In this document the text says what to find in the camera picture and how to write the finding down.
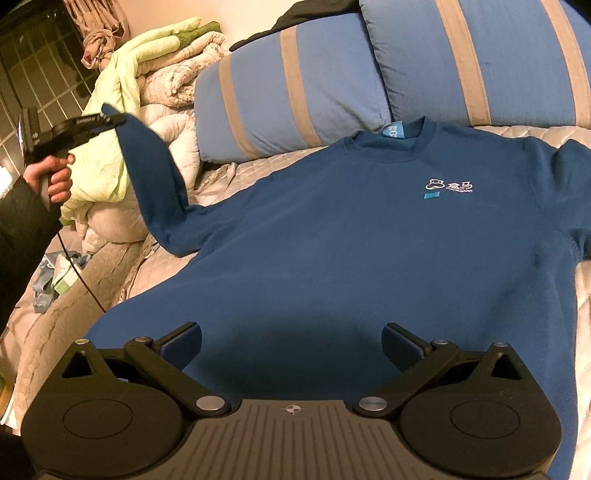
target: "human hand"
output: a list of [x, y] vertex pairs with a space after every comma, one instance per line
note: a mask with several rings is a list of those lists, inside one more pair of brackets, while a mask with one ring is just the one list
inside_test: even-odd
[[41, 180], [44, 176], [51, 175], [47, 189], [50, 200], [52, 203], [64, 203], [72, 196], [70, 192], [72, 188], [70, 175], [72, 172], [68, 165], [72, 165], [75, 160], [72, 154], [68, 154], [68, 158], [57, 158], [50, 155], [38, 163], [29, 165], [22, 177], [35, 195], [39, 195], [41, 193]]

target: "light green blanket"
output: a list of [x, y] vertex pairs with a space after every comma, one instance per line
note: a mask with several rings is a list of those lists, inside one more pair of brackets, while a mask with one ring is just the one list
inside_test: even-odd
[[[83, 114], [99, 113], [104, 103], [120, 112], [139, 115], [139, 87], [135, 79], [138, 65], [178, 50], [203, 35], [199, 17], [168, 27], [150, 30], [129, 40], [111, 57], [99, 75], [95, 90]], [[104, 132], [87, 144], [72, 150], [72, 197], [61, 208], [62, 221], [83, 221], [94, 202], [120, 202], [129, 177], [114, 130]]]

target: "curtain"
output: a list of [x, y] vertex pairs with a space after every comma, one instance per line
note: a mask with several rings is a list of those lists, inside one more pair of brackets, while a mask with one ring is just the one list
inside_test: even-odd
[[82, 65], [104, 70], [116, 48], [128, 41], [129, 25], [118, 0], [63, 0], [84, 37]]

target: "striped pillow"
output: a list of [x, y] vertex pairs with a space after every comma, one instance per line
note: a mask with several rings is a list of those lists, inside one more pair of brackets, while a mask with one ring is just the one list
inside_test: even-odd
[[391, 121], [361, 15], [312, 20], [256, 40], [195, 84], [202, 160], [244, 162], [330, 145]]
[[591, 25], [561, 0], [361, 0], [395, 120], [591, 128]]

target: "wall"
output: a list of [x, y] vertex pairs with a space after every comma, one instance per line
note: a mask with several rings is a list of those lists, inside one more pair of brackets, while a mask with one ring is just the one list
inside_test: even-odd
[[131, 34], [163, 27], [189, 17], [220, 22], [232, 42], [268, 30], [296, 0], [119, 0]]

